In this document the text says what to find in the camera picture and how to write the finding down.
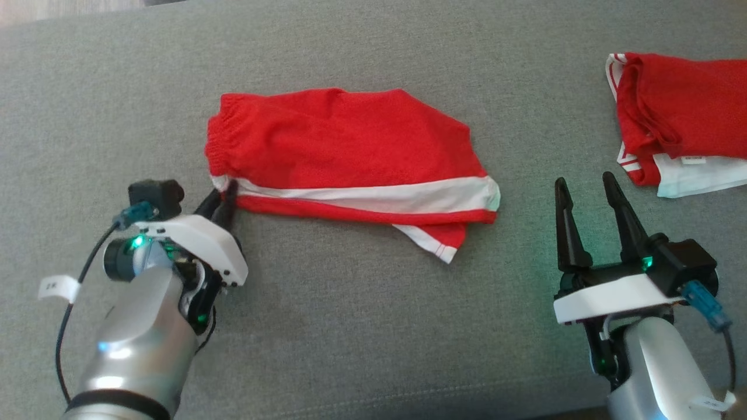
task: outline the robotic arm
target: robotic arm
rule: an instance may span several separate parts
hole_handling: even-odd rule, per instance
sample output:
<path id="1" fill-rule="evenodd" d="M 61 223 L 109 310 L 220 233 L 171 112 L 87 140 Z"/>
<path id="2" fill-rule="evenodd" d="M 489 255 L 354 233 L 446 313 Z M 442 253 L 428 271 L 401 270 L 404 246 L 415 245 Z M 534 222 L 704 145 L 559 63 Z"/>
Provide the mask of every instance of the robotic arm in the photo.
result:
<path id="1" fill-rule="evenodd" d="M 236 185 L 213 191 L 196 214 L 179 215 L 184 192 L 173 180 L 129 188 L 131 207 L 114 224 L 139 235 L 104 252 L 106 274 L 128 282 L 98 332 L 96 353 L 62 419 L 162 420 L 179 408 L 197 336 L 221 287 L 243 285 L 248 268 L 229 233 Z"/>
<path id="2" fill-rule="evenodd" d="M 607 202 L 617 220 L 620 262 L 593 265 L 571 213 L 565 180 L 555 183 L 558 268 L 555 295 L 560 324 L 582 324 L 592 370 L 610 382 L 607 407 L 614 420 L 717 420 L 733 401 L 713 398 L 703 374 L 675 329 L 672 305 L 692 304 L 724 333 L 734 353 L 725 317 L 715 301 L 716 261 L 697 242 L 648 236 L 612 173 L 603 176 Z M 611 321 L 635 321 L 610 330 Z"/>
<path id="3" fill-rule="evenodd" d="M 693 305 L 714 331 L 724 333 L 733 389 L 731 321 L 713 298 L 719 287 L 716 261 L 692 239 L 673 243 L 664 234 L 647 236 L 614 176 L 605 173 L 603 180 L 622 245 L 621 261 L 609 265 L 593 265 L 571 213 L 565 180 L 555 184 L 558 268 L 563 272 L 554 302 L 557 320 L 583 325 L 592 370 L 610 382 L 607 406 L 614 420 L 720 419 L 733 401 L 713 398 L 673 326 L 672 311 L 674 304 Z M 129 284 L 101 326 L 95 356 L 62 419 L 173 418 L 199 350 L 197 336 L 211 318 L 214 326 L 215 297 L 222 287 L 243 285 L 247 278 L 241 246 L 229 233 L 236 190 L 233 182 L 224 191 L 224 203 L 213 191 L 195 214 L 179 215 L 184 191 L 175 181 L 130 186 L 131 207 L 115 218 L 108 233 L 132 224 L 140 233 L 112 241 L 104 254 L 107 275 Z M 56 279 L 43 281 L 40 288 L 40 296 L 56 294 L 71 302 L 58 350 L 87 266 L 78 282 L 67 278 L 74 285 Z M 623 318 L 635 321 L 611 329 L 612 321 Z M 58 375 L 67 396 L 60 369 Z"/>

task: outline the folded red clothing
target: folded red clothing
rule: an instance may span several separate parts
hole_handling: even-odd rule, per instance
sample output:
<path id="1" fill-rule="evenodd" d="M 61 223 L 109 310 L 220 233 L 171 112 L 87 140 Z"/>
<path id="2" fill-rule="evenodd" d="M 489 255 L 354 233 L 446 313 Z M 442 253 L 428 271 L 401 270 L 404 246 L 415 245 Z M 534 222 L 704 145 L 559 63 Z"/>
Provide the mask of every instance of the folded red clothing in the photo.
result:
<path id="1" fill-rule="evenodd" d="M 624 56 L 615 88 L 627 153 L 747 158 L 747 60 Z"/>
<path id="2" fill-rule="evenodd" d="M 227 93 L 205 154 L 246 210 L 393 224 L 446 262 L 500 200 L 469 128 L 403 90 Z"/>

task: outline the white tag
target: white tag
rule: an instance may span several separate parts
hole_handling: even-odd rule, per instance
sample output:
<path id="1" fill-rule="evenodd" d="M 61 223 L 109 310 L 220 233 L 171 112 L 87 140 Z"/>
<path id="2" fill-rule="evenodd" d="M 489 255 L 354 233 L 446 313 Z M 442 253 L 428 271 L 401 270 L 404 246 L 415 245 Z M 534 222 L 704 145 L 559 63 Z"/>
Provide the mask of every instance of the white tag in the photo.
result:
<path id="1" fill-rule="evenodd" d="M 705 156 L 682 156 L 683 165 L 697 165 L 705 163 Z"/>
<path id="2" fill-rule="evenodd" d="M 75 303 L 75 298 L 78 296 L 80 288 L 81 283 L 78 280 L 64 274 L 46 277 L 42 279 L 42 284 L 39 285 L 39 299 L 59 296 L 64 297 L 70 303 Z"/>
<path id="3" fill-rule="evenodd" d="M 737 397 L 732 394 L 731 391 L 727 391 L 726 396 L 724 397 L 724 401 L 715 400 L 713 398 L 704 397 L 701 395 L 690 400 L 690 405 L 705 407 L 723 413 L 725 411 L 728 411 L 736 402 Z"/>

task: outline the black cable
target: black cable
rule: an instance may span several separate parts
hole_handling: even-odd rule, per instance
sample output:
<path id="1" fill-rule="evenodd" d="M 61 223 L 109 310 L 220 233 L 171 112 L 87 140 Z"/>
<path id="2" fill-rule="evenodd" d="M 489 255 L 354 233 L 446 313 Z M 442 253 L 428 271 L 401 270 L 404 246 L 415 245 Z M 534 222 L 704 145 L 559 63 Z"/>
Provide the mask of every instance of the black cable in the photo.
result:
<path id="1" fill-rule="evenodd" d="M 215 324 L 218 321 L 218 318 L 215 318 L 216 314 L 217 314 L 217 311 L 215 310 L 215 305 L 213 305 L 213 324 L 210 326 L 210 331 L 208 331 L 208 335 L 205 337 L 205 341 L 203 341 L 199 345 L 199 347 L 197 348 L 197 350 L 194 351 L 195 355 L 197 355 L 199 353 L 199 351 L 202 350 L 208 344 L 208 342 L 210 341 L 210 337 L 212 337 L 213 332 L 215 331 Z"/>
<path id="2" fill-rule="evenodd" d="M 113 223 L 109 229 L 107 229 L 106 233 L 102 235 L 102 237 L 99 239 L 98 242 L 96 242 L 96 245 L 93 246 L 93 250 L 91 250 L 91 254 L 88 256 L 88 259 L 86 260 L 86 263 L 83 265 L 83 270 L 81 270 L 80 276 L 78 276 L 78 283 L 83 284 L 83 280 L 86 277 L 86 274 L 88 273 L 88 269 L 91 267 L 91 264 L 93 264 L 93 259 L 96 258 L 96 254 L 99 252 L 99 249 L 101 249 L 101 246 L 104 244 L 106 239 L 111 235 L 112 232 L 117 230 L 117 227 L 119 226 L 119 222 Z M 62 364 L 61 364 L 61 357 L 60 354 L 62 353 L 62 338 L 65 336 L 65 329 L 67 328 L 67 321 L 70 319 L 70 313 L 72 312 L 72 303 L 67 305 L 67 309 L 65 310 L 65 315 L 62 317 L 62 323 L 60 324 L 60 331 L 57 334 L 57 346 L 55 347 L 55 370 L 57 371 L 57 379 L 60 381 L 60 388 L 62 389 L 62 395 L 65 397 L 65 402 L 70 404 L 70 394 L 67 391 L 67 386 L 65 386 L 65 378 L 62 376 Z"/>
<path id="3" fill-rule="evenodd" d="M 737 358 L 734 356 L 734 343 L 731 342 L 731 333 L 726 328 L 723 331 L 726 352 L 729 356 L 729 391 L 734 392 L 737 387 Z"/>

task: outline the couch cushion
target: couch cushion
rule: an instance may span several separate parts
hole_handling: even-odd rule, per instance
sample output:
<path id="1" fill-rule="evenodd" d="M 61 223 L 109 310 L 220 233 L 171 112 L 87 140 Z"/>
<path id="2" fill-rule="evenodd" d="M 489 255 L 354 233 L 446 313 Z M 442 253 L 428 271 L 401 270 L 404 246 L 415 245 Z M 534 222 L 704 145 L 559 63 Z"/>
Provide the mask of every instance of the couch cushion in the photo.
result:
<path id="1" fill-rule="evenodd" d="M 61 301 L 40 278 L 76 274 L 138 179 L 211 188 L 202 153 L 221 93 L 404 88 L 467 123 L 499 183 L 492 226 L 445 265 L 390 226 L 242 214 L 247 285 L 217 301 L 180 419 L 515 419 L 599 405 L 581 327 L 556 325 L 553 183 L 564 176 L 597 262 L 619 243 L 601 174 L 649 232 L 695 238 L 719 261 L 744 330 L 747 188 L 656 198 L 615 162 L 610 52 L 744 58 L 747 5 L 698 0 L 188 1 L 0 32 L 0 417 L 63 411 L 53 369 Z M 71 388 L 124 285 L 96 267 L 63 348 Z M 691 309 L 678 326 L 714 386 L 722 341 Z"/>

